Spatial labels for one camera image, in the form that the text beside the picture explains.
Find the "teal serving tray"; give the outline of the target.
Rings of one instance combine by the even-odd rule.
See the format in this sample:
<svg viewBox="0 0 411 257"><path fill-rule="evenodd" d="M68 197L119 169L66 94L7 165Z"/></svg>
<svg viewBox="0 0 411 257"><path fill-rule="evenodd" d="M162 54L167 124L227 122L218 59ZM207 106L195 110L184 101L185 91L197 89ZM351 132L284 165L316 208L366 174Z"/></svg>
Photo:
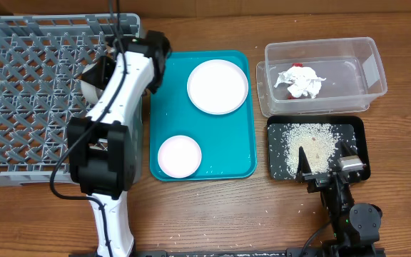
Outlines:
<svg viewBox="0 0 411 257"><path fill-rule="evenodd" d="M161 87L151 95L150 170L160 181L172 181L158 165L162 143L172 136L188 136L198 143L202 159L190 181L247 178L257 167L253 101L247 96L234 112L207 114L196 108L188 97L187 80L199 64L222 59L248 76L244 53L227 51L174 52L166 62Z"/></svg>

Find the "pink shallow bowl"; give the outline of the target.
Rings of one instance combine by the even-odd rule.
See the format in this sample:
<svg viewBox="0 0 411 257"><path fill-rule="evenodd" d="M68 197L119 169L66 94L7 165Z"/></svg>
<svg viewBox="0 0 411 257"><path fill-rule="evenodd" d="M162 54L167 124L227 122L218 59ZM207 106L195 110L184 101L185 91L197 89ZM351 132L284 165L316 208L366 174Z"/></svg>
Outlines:
<svg viewBox="0 0 411 257"><path fill-rule="evenodd" d="M158 150L158 165L171 178L186 178L195 173L202 161L198 143L189 136L166 139Z"/></svg>

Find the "grey dishwasher rack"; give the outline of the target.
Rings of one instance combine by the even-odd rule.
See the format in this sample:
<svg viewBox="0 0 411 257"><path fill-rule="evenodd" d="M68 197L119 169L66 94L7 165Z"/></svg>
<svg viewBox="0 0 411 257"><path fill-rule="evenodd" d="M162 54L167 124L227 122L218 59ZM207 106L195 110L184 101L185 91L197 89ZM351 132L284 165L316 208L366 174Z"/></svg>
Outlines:
<svg viewBox="0 0 411 257"><path fill-rule="evenodd" d="M0 186L49 181L69 119L91 108L78 75L112 34L108 14L0 16Z"/></svg>

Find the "spilled white rice pile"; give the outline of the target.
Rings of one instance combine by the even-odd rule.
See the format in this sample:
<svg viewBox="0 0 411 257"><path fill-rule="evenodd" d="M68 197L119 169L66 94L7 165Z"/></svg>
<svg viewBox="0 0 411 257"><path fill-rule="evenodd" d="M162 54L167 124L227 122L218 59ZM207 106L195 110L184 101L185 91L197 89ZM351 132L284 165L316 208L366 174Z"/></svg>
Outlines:
<svg viewBox="0 0 411 257"><path fill-rule="evenodd" d="M270 176L293 180L303 148L312 173L325 173L338 166L342 156L340 142L356 149L354 128L349 124L270 124L268 153Z"/></svg>

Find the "white napkin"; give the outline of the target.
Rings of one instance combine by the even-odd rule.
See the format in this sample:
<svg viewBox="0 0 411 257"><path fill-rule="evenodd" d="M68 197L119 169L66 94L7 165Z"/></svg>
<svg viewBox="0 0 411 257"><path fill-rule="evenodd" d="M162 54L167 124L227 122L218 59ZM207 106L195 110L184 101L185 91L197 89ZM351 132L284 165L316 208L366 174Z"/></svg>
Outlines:
<svg viewBox="0 0 411 257"><path fill-rule="evenodd" d="M314 99L320 93L322 82L325 80L326 78L317 76L310 67L292 66L278 74L274 87L287 84L287 90L292 97L298 99L301 96L309 96Z"/></svg>

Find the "white round plate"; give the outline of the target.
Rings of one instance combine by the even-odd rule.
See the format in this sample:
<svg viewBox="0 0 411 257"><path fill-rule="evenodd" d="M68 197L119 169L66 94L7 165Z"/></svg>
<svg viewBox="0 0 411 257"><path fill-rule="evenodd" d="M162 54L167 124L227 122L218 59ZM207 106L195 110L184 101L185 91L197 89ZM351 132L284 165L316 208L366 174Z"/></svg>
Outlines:
<svg viewBox="0 0 411 257"><path fill-rule="evenodd" d="M193 105L212 115L236 111L246 100L249 82L236 64L213 59L192 70L187 81L188 97Z"/></svg>

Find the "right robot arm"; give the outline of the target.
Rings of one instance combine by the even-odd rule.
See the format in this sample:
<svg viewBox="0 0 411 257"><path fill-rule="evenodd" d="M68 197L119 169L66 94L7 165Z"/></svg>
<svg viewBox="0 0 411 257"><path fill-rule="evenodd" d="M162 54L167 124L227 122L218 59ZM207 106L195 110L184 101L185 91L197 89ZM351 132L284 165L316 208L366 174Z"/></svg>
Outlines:
<svg viewBox="0 0 411 257"><path fill-rule="evenodd" d="M381 209L370 203L356 203L350 190L352 184L361 182L366 165L350 145L341 141L340 147L342 157L338 159L338 167L318 174L312 173L304 149L299 148L295 180L306 183L308 193L320 193L330 217L309 237L299 255L384 256L385 252L375 247L375 242L380 240ZM323 242L319 248L311 248L313 239L328 226L332 227L335 238Z"/></svg>

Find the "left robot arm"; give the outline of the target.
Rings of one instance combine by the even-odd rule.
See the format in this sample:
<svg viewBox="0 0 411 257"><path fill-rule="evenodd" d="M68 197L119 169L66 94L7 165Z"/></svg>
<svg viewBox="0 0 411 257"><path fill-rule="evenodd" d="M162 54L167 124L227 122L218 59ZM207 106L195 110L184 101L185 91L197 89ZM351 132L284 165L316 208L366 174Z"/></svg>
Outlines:
<svg viewBox="0 0 411 257"><path fill-rule="evenodd" d="M66 127L69 172L91 204L98 234L95 256L130 256L127 194L141 177L142 96L161 85L171 45L165 34L108 37L104 55L82 71L80 85L92 109Z"/></svg>

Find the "clear plastic bin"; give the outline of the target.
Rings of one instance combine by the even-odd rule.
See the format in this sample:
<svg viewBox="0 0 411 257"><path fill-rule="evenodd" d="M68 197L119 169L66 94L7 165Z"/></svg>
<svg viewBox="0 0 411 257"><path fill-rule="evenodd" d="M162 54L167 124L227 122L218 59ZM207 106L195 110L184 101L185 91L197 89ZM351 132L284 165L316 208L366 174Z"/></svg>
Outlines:
<svg viewBox="0 0 411 257"><path fill-rule="evenodd" d="M293 65L310 67L324 78L315 98L295 98L278 78ZM385 71L370 37L317 39L268 44L256 66L260 109L274 115L360 112L387 93Z"/></svg>

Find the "red snack wrapper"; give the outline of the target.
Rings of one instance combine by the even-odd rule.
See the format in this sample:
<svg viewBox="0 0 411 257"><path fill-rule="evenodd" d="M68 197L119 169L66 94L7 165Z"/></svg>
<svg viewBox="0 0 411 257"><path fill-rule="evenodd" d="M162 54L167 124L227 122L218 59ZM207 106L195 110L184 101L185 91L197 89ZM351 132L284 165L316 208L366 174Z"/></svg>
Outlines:
<svg viewBox="0 0 411 257"><path fill-rule="evenodd" d="M294 63L292 64L292 67L287 70L287 77L290 82L288 88L288 91L290 92L289 99L297 99L303 95L303 78L300 73L302 67L303 65L301 63Z"/></svg>

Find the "black rectangular tray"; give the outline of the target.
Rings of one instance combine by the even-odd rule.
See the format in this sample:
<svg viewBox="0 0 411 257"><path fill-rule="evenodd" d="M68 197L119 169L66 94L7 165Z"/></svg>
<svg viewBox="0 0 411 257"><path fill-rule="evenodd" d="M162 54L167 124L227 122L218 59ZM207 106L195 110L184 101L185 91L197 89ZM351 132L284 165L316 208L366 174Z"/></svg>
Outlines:
<svg viewBox="0 0 411 257"><path fill-rule="evenodd" d="M362 173L364 179L370 176L370 162L367 152L367 142L365 138L365 129L362 120L357 116L271 116L267 120L267 137L268 125L270 124L349 124L354 128L357 155L366 165L365 171Z"/></svg>

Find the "grey bowl with rice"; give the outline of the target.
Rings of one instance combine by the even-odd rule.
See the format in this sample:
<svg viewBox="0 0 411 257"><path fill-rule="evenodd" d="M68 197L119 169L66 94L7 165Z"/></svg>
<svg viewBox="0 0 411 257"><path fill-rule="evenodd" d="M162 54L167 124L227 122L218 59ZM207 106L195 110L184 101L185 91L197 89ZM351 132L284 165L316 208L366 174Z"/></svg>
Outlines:
<svg viewBox="0 0 411 257"><path fill-rule="evenodd" d="M85 97L86 101L89 102L90 104L94 105L98 103L98 100L100 99L101 95L103 94L103 90L95 87L94 85L85 82L84 80L84 75L87 71L89 71L91 68L93 68L95 64L89 64L85 66L81 78L80 78L80 86L81 86L81 92L83 96Z"/></svg>

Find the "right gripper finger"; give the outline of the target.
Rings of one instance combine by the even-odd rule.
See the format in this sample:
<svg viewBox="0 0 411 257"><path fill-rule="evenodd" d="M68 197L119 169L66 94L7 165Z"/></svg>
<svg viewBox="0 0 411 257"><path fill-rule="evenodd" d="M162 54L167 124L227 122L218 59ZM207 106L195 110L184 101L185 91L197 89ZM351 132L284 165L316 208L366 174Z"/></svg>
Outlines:
<svg viewBox="0 0 411 257"><path fill-rule="evenodd" d="M295 180L298 183L302 183L305 181L305 178L307 176L311 176L312 171L310 169L310 165L308 163L307 156L305 154L305 151L303 147L301 146L299 148L299 155L298 155L298 169L296 172Z"/></svg>
<svg viewBox="0 0 411 257"><path fill-rule="evenodd" d="M354 150L353 147L344 140L340 141L340 150L342 153L342 157L349 157L349 156L357 155L356 150Z"/></svg>

